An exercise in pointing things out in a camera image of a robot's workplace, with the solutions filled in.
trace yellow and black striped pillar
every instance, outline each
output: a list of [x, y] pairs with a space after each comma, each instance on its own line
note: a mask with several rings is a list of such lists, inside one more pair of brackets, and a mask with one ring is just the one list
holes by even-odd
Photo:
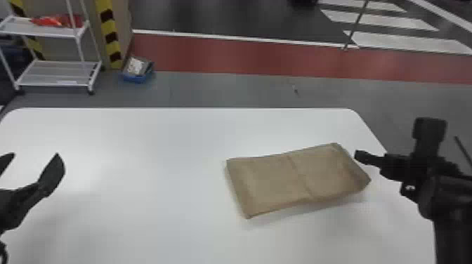
[[[10, 0], [10, 5], [17, 16], [26, 17], [23, 0]], [[27, 36], [26, 45], [34, 51], [39, 60], [44, 60], [43, 47], [36, 37]]]
[[105, 38], [105, 50], [110, 59], [112, 69], [121, 69], [123, 56], [118, 41], [117, 25], [114, 21], [111, 0], [96, 0], [97, 12], [102, 23], [102, 33]]

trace folded paper bag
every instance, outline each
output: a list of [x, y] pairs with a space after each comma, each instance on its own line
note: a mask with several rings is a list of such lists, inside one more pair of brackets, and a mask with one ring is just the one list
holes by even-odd
[[227, 160], [246, 218], [362, 191], [369, 176], [336, 143], [266, 157]]

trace gray floor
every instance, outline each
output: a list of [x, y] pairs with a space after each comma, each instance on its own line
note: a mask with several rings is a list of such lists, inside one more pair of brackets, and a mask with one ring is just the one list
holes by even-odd
[[471, 86], [177, 72], [156, 72], [138, 85], [104, 72], [96, 90], [91, 97], [84, 90], [30, 92], [5, 112], [21, 107], [347, 107], [360, 114], [388, 151], [405, 154], [413, 148], [415, 117], [437, 117], [450, 126], [442, 155], [472, 173], [452, 139], [459, 136], [472, 152]]

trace red object on shelf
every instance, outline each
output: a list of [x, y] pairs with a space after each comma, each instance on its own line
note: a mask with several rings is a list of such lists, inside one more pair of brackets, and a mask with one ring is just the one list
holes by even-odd
[[[75, 27], [84, 26], [84, 19], [82, 15], [73, 15]], [[63, 15], [45, 15], [30, 20], [32, 23], [43, 27], [72, 27], [69, 14]]]

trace red floor stripe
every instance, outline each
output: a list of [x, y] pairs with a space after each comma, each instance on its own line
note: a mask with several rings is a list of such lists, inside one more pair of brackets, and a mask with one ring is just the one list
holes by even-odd
[[135, 34], [156, 70], [472, 84], [472, 56]]

